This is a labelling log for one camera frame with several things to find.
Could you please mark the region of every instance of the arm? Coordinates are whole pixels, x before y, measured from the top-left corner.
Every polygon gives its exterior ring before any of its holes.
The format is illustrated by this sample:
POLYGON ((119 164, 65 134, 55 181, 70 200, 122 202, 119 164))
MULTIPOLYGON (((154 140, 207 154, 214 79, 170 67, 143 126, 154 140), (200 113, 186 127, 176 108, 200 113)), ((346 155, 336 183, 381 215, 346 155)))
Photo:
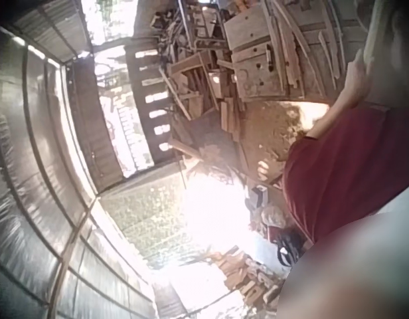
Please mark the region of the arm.
POLYGON ((316 139, 320 138, 346 110, 355 107, 360 101, 367 97, 370 90, 372 66, 373 60, 371 60, 368 68, 365 67, 363 51, 359 50, 355 60, 348 64, 345 88, 340 93, 334 105, 324 117, 308 131, 306 136, 316 139))

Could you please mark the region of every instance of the corrugated metal roof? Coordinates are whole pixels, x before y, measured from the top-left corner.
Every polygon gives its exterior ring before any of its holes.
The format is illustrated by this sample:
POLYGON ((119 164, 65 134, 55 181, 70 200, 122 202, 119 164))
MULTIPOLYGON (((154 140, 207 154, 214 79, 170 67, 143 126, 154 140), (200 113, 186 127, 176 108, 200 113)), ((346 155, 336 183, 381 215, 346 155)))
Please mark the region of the corrugated metal roof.
POLYGON ((51 1, 27 13, 13 25, 61 62, 90 50, 77 0, 51 1))

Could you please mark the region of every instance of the red shirt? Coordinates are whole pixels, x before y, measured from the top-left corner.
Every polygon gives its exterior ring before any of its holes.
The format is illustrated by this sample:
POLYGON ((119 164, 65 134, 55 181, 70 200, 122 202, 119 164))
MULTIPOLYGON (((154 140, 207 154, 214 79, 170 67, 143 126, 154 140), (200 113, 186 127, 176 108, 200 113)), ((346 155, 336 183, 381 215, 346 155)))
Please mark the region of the red shirt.
POLYGON ((373 214, 409 186, 409 108, 354 108, 319 140, 290 148, 284 195, 314 243, 373 214))

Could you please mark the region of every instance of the hand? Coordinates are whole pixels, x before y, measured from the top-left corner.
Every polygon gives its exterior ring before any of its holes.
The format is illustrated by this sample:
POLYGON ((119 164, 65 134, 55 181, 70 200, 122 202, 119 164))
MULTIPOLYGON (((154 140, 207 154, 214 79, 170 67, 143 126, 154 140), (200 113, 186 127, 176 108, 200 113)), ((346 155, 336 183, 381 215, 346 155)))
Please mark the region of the hand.
POLYGON ((373 66, 374 58, 371 58, 367 66, 365 65, 362 49, 358 50, 355 60, 348 64, 345 88, 341 96, 352 107, 364 100, 369 94, 373 66))

